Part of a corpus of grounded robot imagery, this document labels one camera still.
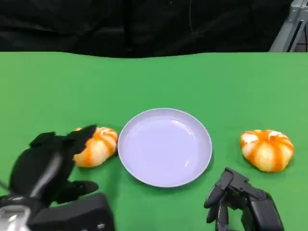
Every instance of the orange stripe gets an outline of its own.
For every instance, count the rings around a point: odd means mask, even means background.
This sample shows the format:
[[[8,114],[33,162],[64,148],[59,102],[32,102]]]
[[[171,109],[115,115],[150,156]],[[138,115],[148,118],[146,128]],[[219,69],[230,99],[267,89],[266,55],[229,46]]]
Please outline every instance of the orange stripe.
[[[86,143],[86,149],[84,150],[84,152],[85,152],[84,165],[88,166],[88,167],[92,166],[92,160],[91,160],[91,157],[92,157],[91,145],[92,145],[92,143],[93,143],[92,140],[89,139]]]
[[[111,156],[114,152],[114,147],[111,145],[111,143],[104,137],[101,137],[102,141],[105,143],[108,152],[109,152],[109,156]]]
[[[278,172],[283,169],[283,159],[282,159],[282,150],[277,143],[271,143],[274,149],[274,165],[273,165],[273,172]]]
[[[286,141],[279,141],[280,144],[283,144],[284,146],[287,146],[290,150],[294,150],[294,146]]]
[[[246,132],[244,132],[243,134],[245,134],[245,133],[258,136],[258,134],[257,134],[256,132],[254,132],[254,131],[246,131]]]
[[[112,134],[112,133],[106,133],[106,136],[109,136],[110,138],[112,138],[115,142],[117,141],[117,137],[116,135]]]
[[[262,144],[261,142],[256,143],[255,146],[253,147],[253,149],[250,151],[249,155],[246,157],[246,159],[249,162],[255,164],[257,151],[258,151],[261,144]]]

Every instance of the black backdrop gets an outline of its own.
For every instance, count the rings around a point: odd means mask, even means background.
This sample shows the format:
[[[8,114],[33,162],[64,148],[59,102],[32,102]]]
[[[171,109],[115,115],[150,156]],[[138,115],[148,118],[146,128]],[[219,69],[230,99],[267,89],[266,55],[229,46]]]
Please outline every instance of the black backdrop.
[[[268,51],[292,0],[0,0],[0,51]]]

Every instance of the robot finger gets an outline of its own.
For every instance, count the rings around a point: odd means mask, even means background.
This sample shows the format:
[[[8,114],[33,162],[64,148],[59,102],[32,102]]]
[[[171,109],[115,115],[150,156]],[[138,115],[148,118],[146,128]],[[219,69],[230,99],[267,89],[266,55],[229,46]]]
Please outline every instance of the robot finger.
[[[223,197],[225,191],[214,185],[204,203],[204,208],[210,208],[213,204],[218,203]]]
[[[210,207],[206,217],[207,223],[212,223],[214,220],[216,220],[218,216],[218,210],[219,210],[219,203],[215,203],[212,205],[212,207]]]

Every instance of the green tablecloth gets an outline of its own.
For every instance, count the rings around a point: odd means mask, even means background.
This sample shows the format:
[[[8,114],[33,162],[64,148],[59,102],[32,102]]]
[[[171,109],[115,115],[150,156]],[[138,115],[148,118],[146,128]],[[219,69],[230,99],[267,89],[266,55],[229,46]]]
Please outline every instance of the green tablecloth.
[[[211,231],[203,203],[229,166],[271,193],[285,229],[301,230],[308,198],[308,56],[304,53],[198,54],[139,60],[67,53],[0,53],[0,178],[40,132],[65,134],[89,124],[121,131],[150,108],[171,107],[198,118],[213,142],[213,161],[189,185],[160,189],[135,180],[118,157],[71,179],[96,181],[119,231]],[[245,130],[275,129],[295,145],[289,167],[262,173],[242,158]],[[243,230],[240,211],[232,228]]]

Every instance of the toy pumpkin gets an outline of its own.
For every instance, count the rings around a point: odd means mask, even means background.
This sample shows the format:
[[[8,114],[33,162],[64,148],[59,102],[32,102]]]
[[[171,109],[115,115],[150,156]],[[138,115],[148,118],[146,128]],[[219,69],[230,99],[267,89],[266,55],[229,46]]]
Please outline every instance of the toy pumpkin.
[[[264,172],[284,170],[294,154],[290,139],[274,130],[244,132],[241,135],[241,149],[244,158]]]
[[[93,136],[86,142],[86,148],[74,155],[75,164],[79,167],[96,167],[102,164],[116,152],[116,143],[116,131],[97,127]]]

